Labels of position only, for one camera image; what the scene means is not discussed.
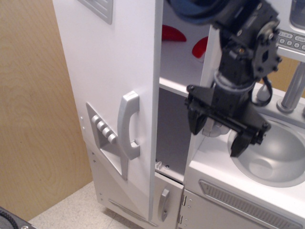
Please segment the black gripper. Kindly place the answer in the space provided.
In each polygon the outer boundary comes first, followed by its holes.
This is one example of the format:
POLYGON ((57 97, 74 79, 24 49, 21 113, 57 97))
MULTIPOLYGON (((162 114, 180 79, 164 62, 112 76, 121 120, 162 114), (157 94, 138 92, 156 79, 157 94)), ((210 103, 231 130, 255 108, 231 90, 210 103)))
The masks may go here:
POLYGON ((261 144, 271 125, 258 113, 251 102, 253 88, 247 92, 229 92, 216 85, 186 87, 188 96, 188 123, 192 134, 197 135, 207 118, 224 124, 237 133, 231 145, 230 157, 239 157, 249 144, 261 144))

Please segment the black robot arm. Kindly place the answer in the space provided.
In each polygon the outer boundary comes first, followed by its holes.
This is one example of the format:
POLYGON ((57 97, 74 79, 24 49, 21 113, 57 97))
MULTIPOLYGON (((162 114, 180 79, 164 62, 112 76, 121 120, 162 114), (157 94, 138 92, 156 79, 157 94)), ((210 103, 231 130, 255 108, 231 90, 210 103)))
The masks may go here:
POLYGON ((170 6, 182 20, 210 24, 219 31, 221 60, 214 85, 189 85, 185 104, 193 134, 211 118, 237 133, 231 156, 238 157, 249 145, 262 143, 270 124, 255 110, 254 85, 278 69, 279 34, 276 10, 265 0, 171 0, 170 6))

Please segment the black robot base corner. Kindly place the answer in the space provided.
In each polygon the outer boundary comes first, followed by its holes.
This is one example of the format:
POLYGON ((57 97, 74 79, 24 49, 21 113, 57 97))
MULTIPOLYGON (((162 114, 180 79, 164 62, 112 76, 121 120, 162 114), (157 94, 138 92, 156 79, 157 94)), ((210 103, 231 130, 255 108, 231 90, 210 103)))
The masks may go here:
POLYGON ((35 226, 20 217, 12 214, 4 208, 0 208, 1 229, 36 229, 35 226))

